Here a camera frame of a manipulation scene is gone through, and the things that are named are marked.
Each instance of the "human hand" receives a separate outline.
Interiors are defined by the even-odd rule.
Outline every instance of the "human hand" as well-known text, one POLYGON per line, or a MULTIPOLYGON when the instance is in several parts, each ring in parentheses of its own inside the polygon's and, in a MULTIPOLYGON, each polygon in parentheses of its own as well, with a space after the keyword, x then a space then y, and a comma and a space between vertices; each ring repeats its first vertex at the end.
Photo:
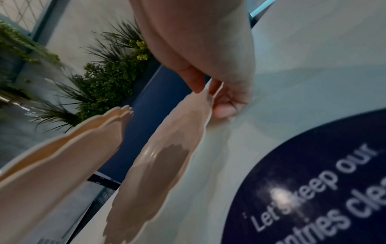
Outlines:
POLYGON ((216 96, 213 115, 238 113, 252 98, 255 54, 243 0, 130 0, 154 56, 194 91, 216 96))

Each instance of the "blue panel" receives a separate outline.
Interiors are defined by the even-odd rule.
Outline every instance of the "blue panel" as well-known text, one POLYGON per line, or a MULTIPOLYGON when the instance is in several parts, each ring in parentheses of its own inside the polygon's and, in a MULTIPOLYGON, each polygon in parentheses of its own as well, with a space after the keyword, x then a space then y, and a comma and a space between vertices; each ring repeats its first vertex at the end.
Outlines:
POLYGON ((126 128, 120 150, 99 172, 122 182, 157 127, 190 93, 190 88, 179 75, 161 66, 133 103, 134 118, 126 128))

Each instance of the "white table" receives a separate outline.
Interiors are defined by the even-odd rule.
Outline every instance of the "white table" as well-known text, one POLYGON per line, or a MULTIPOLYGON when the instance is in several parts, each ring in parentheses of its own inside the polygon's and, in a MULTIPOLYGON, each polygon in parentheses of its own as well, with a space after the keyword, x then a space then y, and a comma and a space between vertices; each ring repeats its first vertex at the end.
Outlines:
MULTIPOLYGON (((252 32, 256 99, 232 123, 208 125, 210 151, 198 152, 175 190, 189 197, 168 204, 135 243, 220 243, 256 162, 308 129, 385 107, 386 1, 278 0, 252 32)), ((72 244, 103 243, 114 196, 72 244)))

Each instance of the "round sticker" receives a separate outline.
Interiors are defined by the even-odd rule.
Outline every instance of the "round sticker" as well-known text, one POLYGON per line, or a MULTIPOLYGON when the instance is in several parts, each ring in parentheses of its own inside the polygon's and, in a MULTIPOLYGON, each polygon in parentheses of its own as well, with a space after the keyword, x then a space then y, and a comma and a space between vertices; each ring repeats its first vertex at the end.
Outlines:
POLYGON ((222 244, 386 243, 386 110, 306 131, 265 156, 222 244))

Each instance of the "dark blue surface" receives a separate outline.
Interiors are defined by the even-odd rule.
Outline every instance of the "dark blue surface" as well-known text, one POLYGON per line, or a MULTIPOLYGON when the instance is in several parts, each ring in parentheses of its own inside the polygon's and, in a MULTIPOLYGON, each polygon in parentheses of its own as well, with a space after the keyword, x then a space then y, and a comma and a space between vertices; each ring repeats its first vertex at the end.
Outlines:
POLYGON ((385 149, 386 110, 335 121, 283 143, 241 184, 222 244, 386 243, 385 149), (361 164, 364 158, 369 161, 361 164), (320 183, 319 192, 311 180, 320 183), (368 195, 375 190, 379 199, 368 195))
POLYGON ((122 182, 150 136, 190 93, 179 75, 161 66, 132 105, 134 117, 126 128, 121 148, 98 171, 122 182))

